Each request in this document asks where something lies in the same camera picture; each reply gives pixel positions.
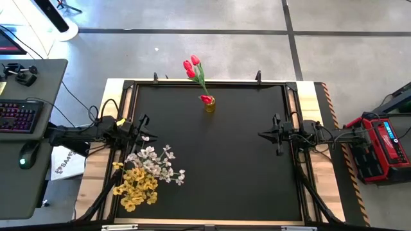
tripod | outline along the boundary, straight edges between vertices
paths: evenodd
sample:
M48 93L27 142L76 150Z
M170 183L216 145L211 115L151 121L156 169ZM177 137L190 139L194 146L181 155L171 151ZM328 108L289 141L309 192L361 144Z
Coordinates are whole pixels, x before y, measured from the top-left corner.
M83 13L81 10L79 10L75 7L72 7L72 6L69 6L68 4L65 4L64 0L57 0L57 9L61 10L61 9L64 9L64 8L75 10L78 13Z

red power station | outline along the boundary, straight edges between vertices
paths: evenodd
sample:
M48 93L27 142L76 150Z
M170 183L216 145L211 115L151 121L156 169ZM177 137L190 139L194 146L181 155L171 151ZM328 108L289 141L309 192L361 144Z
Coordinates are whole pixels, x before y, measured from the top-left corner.
M376 119L363 114L346 128L363 126L372 144L366 147L350 145L358 178L365 184L393 184L411 180L411 164L388 117Z

computer monitor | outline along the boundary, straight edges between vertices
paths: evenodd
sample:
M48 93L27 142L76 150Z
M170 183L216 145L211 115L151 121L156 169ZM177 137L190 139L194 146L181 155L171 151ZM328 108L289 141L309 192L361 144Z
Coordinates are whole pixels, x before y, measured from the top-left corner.
M27 52L13 41L4 31L0 30L0 55L25 55Z

gray desk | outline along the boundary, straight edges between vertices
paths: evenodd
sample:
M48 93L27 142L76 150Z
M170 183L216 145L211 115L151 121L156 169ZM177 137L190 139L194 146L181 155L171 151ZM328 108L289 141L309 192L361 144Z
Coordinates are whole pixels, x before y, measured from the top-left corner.
M18 62L24 67L35 65L39 70L37 81L31 87L7 81L0 99L26 99L36 97L54 103L67 67L67 60L0 60L0 64ZM19 152L28 139L41 140L53 107L47 103L41 112L32 135L0 134L0 219L30 218L41 196L53 148L47 140L40 145L34 166L28 170L18 165Z

hazard stripe tape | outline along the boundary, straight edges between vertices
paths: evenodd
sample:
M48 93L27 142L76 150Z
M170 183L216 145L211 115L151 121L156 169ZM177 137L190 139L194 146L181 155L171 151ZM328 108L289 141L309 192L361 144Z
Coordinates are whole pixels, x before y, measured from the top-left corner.
M329 106L329 109L331 111L331 115L333 116L335 128L339 128L337 117L335 115L333 104L331 102L331 97L328 93L327 85L325 83L322 83L322 87L324 88L324 93L326 94L326 98L327 98L327 101L328 101L328 106ZM360 210L361 210L363 219L365 221L365 226L369 227L370 226L370 221L368 219L367 211L365 210L365 204L364 204L364 202L362 200L362 197L361 197L360 188L358 187L358 184L357 184L357 178L355 177L353 165L351 164L351 160L349 158L348 149L345 146L345 144L341 145L341 148L342 148L342 152L344 153L344 158L345 158L345 162L346 162L347 167L348 167L348 172L350 174L351 181L353 183L355 195L357 197L358 204L360 206Z

